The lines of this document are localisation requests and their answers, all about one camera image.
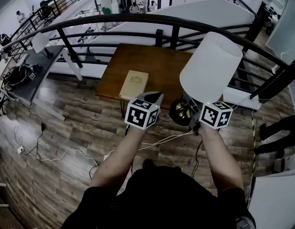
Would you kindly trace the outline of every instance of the lamp base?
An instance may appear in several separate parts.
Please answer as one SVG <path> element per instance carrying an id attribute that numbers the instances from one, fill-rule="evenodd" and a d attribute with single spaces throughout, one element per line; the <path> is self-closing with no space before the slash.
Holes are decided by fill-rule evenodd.
<path id="1" fill-rule="evenodd" d="M 45 48 L 44 51 L 46 52 L 46 54 L 47 54 L 47 58 L 48 58 L 48 59 L 50 59 L 50 58 L 53 57 L 53 53 L 49 52 L 48 49 Z"/>

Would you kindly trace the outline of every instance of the gray desk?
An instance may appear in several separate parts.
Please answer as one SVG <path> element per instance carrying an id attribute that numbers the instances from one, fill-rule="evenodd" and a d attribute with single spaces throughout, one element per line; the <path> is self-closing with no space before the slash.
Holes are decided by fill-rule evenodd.
<path id="1" fill-rule="evenodd" d="M 45 56 L 46 53 L 44 52 L 44 50 L 39 53 L 35 53 L 33 49 L 25 52 L 27 54 L 27 58 L 25 60 L 26 63 L 39 64 L 42 68 L 38 71 L 36 77 L 33 80 L 27 79 L 26 82 L 23 82 L 21 85 L 17 86 L 12 91 L 12 94 L 14 94 L 14 96 L 21 100 L 21 102 L 23 102 L 24 104 L 31 105 L 31 103 L 35 103 L 43 110 L 64 121 L 65 117 L 63 117 L 61 113 L 54 111 L 53 109 L 45 105 L 42 101 L 36 99 L 36 94 L 40 86 L 42 85 L 42 82 L 47 78 L 51 66 L 55 64 L 55 62 L 60 58 L 61 55 L 63 55 L 64 59 L 66 60 L 74 74 L 77 76 L 77 78 L 80 81 L 83 78 L 80 73 L 80 68 L 75 66 L 74 63 L 71 61 L 66 50 L 63 48 L 63 45 L 50 46 L 47 47 L 47 49 L 49 52 L 53 53 L 53 57 L 50 59 Z"/>

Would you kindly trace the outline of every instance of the beige book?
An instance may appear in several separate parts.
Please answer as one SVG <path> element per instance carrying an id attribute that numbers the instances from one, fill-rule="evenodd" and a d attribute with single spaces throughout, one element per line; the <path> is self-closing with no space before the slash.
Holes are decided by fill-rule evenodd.
<path id="1" fill-rule="evenodd" d="M 119 96 L 124 99 L 132 99 L 142 94 L 148 83 L 148 73 L 129 71 Z"/>

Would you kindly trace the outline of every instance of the plug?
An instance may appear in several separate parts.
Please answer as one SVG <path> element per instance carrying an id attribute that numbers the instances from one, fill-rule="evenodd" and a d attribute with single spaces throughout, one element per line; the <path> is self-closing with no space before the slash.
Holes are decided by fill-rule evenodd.
<path id="1" fill-rule="evenodd" d="M 42 129 L 42 132 L 46 129 L 46 125 L 44 123 L 42 123 L 41 129 Z"/>
<path id="2" fill-rule="evenodd" d="M 20 146 L 18 149 L 17 149 L 17 153 L 18 154 L 21 154 L 23 152 L 23 146 Z"/>

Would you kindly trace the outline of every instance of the wooden floor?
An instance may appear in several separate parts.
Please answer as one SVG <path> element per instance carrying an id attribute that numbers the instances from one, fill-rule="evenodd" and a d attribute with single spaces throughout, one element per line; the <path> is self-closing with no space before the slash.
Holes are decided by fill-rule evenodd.
<path id="1" fill-rule="evenodd" d="M 34 104 L 31 106 L 30 110 L 46 124 L 46 130 L 39 139 L 38 152 L 42 159 L 60 158 L 71 148 L 82 150 L 102 162 L 104 155 L 115 149 L 121 141 L 126 125 L 121 118 L 120 102 L 94 96 L 97 83 L 96 80 L 79 82 L 61 76 L 49 76 L 46 79 L 39 91 L 39 98 L 62 110 L 66 120 L 62 122 Z M 264 122 L 269 125 L 292 114 L 291 98 L 285 90 L 254 113 L 254 118 L 256 126 L 260 126 Z M 220 130 L 224 142 L 242 168 L 246 191 L 253 165 L 251 118 L 251 111 L 237 109 L 230 125 Z M 8 184 L 7 188 L 0 191 L 28 228 L 56 229 L 81 201 L 88 188 L 88 172 L 94 162 L 75 151 L 69 151 L 62 160 L 54 162 L 40 162 L 31 156 L 19 155 L 15 151 L 18 143 L 28 149 L 36 145 L 41 134 L 40 125 L 40 120 L 18 102 L 9 103 L 7 115 L 0 117 L 0 182 Z M 144 142 L 154 143 L 169 135 L 185 132 L 188 132 L 186 127 L 173 123 L 168 112 L 162 111 L 160 120 L 149 129 Z M 284 135 L 285 132 L 280 132 L 265 142 Z M 199 143 L 200 137 L 186 135 L 139 151 L 134 161 L 134 171 L 141 168 L 142 162 L 149 158 L 157 165 L 179 166 L 190 175 Z M 286 150 L 287 154 L 292 152 L 292 148 Z M 195 179 L 216 195 L 204 147 L 198 151 L 198 160 L 200 167 Z M 259 156 L 256 175 L 269 174 L 273 160 L 274 154 Z"/>

